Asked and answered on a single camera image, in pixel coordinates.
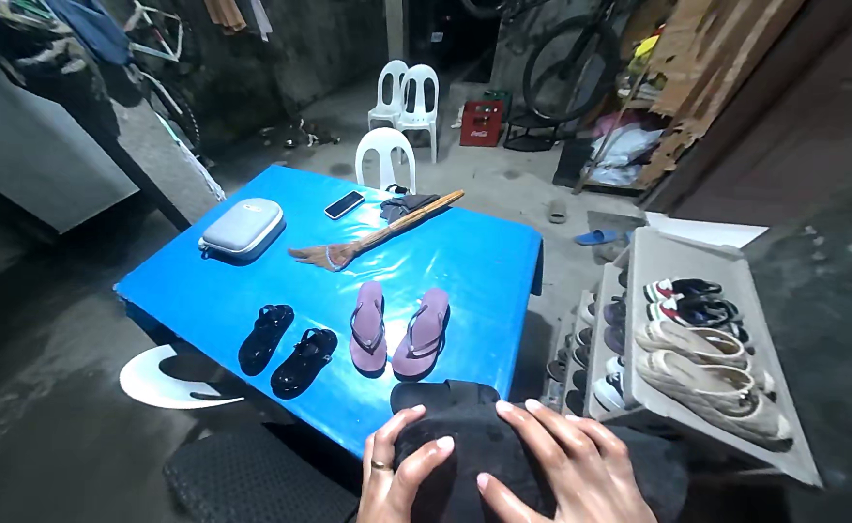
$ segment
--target pink flip-flop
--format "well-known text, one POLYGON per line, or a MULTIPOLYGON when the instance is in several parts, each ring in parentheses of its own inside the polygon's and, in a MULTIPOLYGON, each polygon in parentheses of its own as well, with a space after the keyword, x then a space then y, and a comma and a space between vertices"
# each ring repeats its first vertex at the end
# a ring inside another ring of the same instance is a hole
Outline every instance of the pink flip-flop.
POLYGON ((364 373, 384 369, 387 342, 384 339, 384 295, 379 282, 362 283, 355 311, 351 313, 349 321, 351 362, 364 373))
POLYGON ((395 373, 416 379, 429 373, 444 345, 447 314, 448 294, 434 287, 426 291, 420 302, 420 310, 410 318, 407 336, 394 352, 391 365, 395 373))

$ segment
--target blue tablecloth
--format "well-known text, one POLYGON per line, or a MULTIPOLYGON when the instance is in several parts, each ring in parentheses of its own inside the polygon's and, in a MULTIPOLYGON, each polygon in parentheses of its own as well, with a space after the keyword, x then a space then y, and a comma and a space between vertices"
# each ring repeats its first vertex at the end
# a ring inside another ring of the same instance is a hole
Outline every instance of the blue tablecloth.
POLYGON ((374 279, 383 285, 389 354, 404 337, 422 294, 431 287, 446 290, 451 315, 445 347, 424 381, 479 382, 506 398, 541 246, 540 234, 526 225, 451 208, 362 254, 340 273, 297 263, 288 255, 288 247, 348 242, 383 227, 380 202, 392 196, 343 180, 270 167, 127 275, 116 291, 361 456, 365 437, 391 417, 391 390, 398 383, 390 367, 370 379, 351 363, 349 317, 361 284, 374 279), (360 191, 365 202, 340 220, 327 218, 323 209, 350 190, 360 191), (280 204, 287 221, 284 232, 251 264, 202 259, 200 235, 234 202, 250 197, 280 204), (267 303, 290 305, 296 319, 267 369, 249 377, 239 368, 238 349, 267 303), (339 347, 305 393, 280 400, 271 391, 271 374, 309 327, 332 329, 339 347))

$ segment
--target smartphone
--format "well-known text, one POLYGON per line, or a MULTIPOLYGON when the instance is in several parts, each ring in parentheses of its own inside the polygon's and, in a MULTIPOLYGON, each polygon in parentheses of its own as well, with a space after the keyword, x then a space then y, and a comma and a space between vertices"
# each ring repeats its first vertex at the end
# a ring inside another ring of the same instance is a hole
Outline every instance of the smartphone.
POLYGON ((348 195, 339 198, 336 203, 327 207, 326 215, 333 220, 339 220, 339 218, 345 216, 347 212, 358 207, 358 204, 364 201, 365 197, 361 193, 352 191, 348 195))

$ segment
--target wooden door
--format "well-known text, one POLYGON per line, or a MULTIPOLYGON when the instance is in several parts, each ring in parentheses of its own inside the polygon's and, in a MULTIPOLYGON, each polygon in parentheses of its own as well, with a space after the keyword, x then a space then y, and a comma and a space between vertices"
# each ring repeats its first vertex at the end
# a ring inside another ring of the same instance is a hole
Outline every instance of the wooden door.
POLYGON ((851 182, 852 31, 669 215, 773 225, 801 215, 851 182))

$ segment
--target yellow object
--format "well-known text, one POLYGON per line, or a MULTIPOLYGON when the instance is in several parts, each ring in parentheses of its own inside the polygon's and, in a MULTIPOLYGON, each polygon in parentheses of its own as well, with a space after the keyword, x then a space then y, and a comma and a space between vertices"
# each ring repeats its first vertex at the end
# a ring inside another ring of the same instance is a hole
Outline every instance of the yellow object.
POLYGON ((636 48, 636 50, 632 54, 633 58, 638 59, 638 58, 641 58, 643 55, 651 52, 652 49, 654 49, 654 47, 655 47, 655 43, 658 42, 658 37, 659 37, 659 34, 656 34, 655 36, 651 36, 651 37, 646 38, 643 41, 641 41, 639 46, 636 48))

